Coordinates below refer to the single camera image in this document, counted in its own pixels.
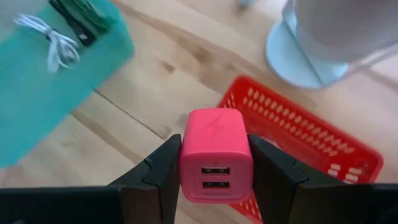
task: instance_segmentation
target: green cable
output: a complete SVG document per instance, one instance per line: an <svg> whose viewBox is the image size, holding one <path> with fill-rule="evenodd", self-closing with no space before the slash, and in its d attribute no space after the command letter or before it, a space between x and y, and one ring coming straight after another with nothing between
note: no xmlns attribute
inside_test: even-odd
<svg viewBox="0 0 398 224"><path fill-rule="evenodd" d="M106 17L89 0L58 0L72 16L97 38L109 32L115 20Z"/></svg>

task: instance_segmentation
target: clamp jaw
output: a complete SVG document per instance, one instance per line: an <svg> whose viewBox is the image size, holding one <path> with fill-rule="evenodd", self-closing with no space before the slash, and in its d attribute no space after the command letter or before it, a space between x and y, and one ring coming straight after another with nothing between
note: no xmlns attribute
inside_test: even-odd
<svg viewBox="0 0 398 224"><path fill-rule="evenodd" d="M398 223L398 185L345 184L249 135L266 224ZM173 224L181 135L104 187L1 189L0 223Z"/></svg>

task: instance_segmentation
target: white cable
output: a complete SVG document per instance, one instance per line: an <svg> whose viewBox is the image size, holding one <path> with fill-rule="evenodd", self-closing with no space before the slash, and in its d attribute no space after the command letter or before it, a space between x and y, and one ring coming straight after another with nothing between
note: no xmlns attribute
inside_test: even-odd
<svg viewBox="0 0 398 224"><path fill-rule="evenodd" d="M78 44L71 38L58 33L43 20L21 14L14 22L20 26L33 28L50 39L51 43L47 57L47 70L50 73L57 72L59 65L69 68L70 64L77 63L80 60L79 53L76 50Z"/></svg>

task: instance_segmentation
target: usb charger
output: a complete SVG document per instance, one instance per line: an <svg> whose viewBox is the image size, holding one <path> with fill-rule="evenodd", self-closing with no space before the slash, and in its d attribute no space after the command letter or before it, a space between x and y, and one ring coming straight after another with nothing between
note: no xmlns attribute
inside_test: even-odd
<svg viewBox="0 0 398 224"><path fill-rule="evenodd" d="M252 189L253 159L242 114L235 109L192 111L180 155L184 196L198 203L236 203Z"/></svg>

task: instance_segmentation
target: wooden floor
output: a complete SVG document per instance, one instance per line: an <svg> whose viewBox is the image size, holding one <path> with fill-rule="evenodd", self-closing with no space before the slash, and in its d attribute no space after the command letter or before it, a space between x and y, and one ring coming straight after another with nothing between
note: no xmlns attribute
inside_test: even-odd
<svg viewBox="0 0 398 224"><path fill-rule="evenodd" d="M264 62L264 42L284 0L114 0L136 54L8 173L4 187L106 185L171 134L187 114L214 107L246 74L382 153L380 182L398 182L397 49L352 64L325 90L279 80ZM226 205L196 205L180 195L176 223L249 223Z"/></svg>

